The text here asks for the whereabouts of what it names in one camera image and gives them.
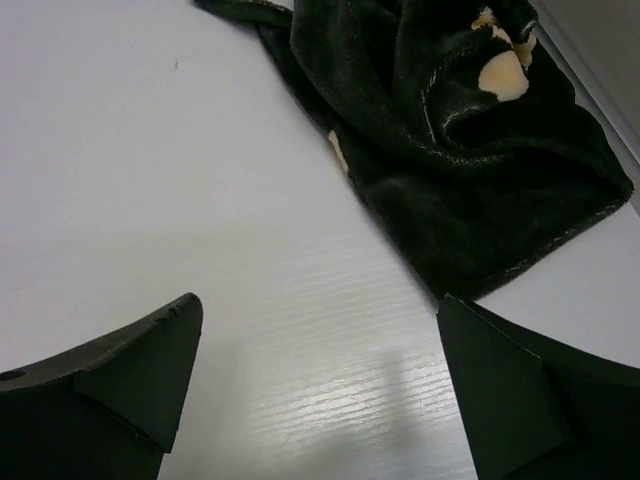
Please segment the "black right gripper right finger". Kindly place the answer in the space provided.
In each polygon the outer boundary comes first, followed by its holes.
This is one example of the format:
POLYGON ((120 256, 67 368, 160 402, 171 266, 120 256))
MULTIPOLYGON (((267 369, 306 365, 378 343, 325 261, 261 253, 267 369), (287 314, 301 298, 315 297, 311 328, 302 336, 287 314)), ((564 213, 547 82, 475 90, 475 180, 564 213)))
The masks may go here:
POLYGON ((437 322, 479 478, 638 478, 638 369, 451 295, 437 322))

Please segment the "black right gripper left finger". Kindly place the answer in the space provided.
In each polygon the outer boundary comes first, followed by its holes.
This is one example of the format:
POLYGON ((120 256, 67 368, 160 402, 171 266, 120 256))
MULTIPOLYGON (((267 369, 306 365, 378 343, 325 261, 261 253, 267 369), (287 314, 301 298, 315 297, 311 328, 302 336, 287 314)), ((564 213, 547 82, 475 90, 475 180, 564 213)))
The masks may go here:
POLYGON ((187 293, 1 374, 4 479, 155 479, 172 451, 202 332, 187 293))

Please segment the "black floral plush pillowcase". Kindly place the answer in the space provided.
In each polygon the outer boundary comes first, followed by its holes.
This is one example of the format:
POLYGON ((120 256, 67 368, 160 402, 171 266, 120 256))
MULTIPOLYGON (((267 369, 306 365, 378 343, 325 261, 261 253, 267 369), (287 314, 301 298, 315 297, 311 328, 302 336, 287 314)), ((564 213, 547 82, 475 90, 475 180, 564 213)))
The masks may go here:
POLYGON ((527 1, 203 1, 255 28, 365 207, 436 297, 478 299, 633 184, 527 1))

